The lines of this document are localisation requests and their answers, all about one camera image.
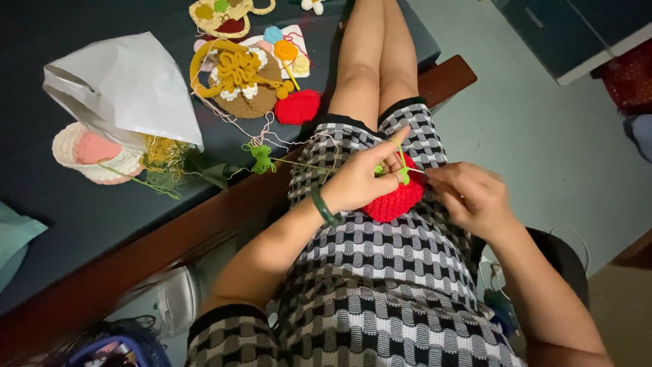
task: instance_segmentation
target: teal cloth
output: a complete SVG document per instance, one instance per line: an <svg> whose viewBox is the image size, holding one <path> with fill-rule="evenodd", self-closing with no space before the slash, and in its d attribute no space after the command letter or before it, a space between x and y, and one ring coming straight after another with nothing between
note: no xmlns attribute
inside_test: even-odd
<svg viewBox="0 0 652 367"><path fill-rule="evenodd" d="M27 243L48 227L0 202L0 292L9 284L27 254Z"/></svg>

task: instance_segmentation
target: red crochet piece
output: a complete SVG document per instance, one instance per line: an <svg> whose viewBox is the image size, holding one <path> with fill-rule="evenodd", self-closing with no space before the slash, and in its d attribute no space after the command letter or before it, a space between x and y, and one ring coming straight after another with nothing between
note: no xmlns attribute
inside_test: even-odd
<svg viewBox="0 0 652 367"><path fill-rule="evenodd" d="M407 154L406 166L417 168L412 158ZM398 184L398 189L383 195L363 206L363 211L367 213L374 221L389 222L405 214L423 197L423 177L418 172L408 171L409 184Z"/></svg>
<svg viewBox="0 0 652 367"><path fill-rule="evenodd" d="M318 92L304 89L292 93L286 99L279 99L274 107L274 115L279 123L303 125L315 118L320 103L321 95Z"/></svg>

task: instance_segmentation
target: black and white dress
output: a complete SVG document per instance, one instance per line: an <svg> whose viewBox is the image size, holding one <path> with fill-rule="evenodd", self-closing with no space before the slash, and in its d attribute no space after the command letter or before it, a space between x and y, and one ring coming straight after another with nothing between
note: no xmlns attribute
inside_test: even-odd
<svg viewBox="0 0 652 367"><path fill-rule="evenodd" d="M421 98L396 103L378 133L347 116L319 118L302 162L339 167L401 127L402 146L423 169L446 164L430 111ZM326 172L295 167L296 205ZM252 306L229 305L198 319L188 337L189 367L202 366L524 366L477 302L464 262L468 235L451 225L426 190L390 223L360 210L337 228L322 226L307 243L275 297L278 322Z"/></svg>

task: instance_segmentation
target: leg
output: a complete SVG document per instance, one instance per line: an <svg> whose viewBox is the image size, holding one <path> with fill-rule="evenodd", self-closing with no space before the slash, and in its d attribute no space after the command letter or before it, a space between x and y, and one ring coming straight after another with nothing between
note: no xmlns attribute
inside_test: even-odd
<svg viewBox="0 0 652 367"><path fill-rule="evenodd" d="M356 0L344 31L335 92L328 112L378 130L380 57L384 9L379 0Z"/></svg>
<svg viewBox="0 0 652 367"><path fill-rule="evenodd" d="M417 53L408 25L396 0L380 0L385 7L385 39L380 59L378 115L394 103L419 95Z"/></svg>

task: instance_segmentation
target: green bangle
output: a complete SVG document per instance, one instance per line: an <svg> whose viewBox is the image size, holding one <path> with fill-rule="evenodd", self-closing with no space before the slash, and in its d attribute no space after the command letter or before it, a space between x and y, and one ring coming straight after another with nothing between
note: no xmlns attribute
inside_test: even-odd
<svg viewBox="0 0 652 367"><path fill-rule="evenodd" d="M331 211L328 209L326 203L324 202L324 199L322 199L321 195L319 194L319 188L317 186L314 186L310 190L310 196L312 197L312 201L315 203L315 206L317 207L317 211L324 219L324 222L328 223L332 227L337 227L341 224L344 224L344 220L342 219L342 214L338 212L337 214L333 215L333 213L331 213Z"/></svg>

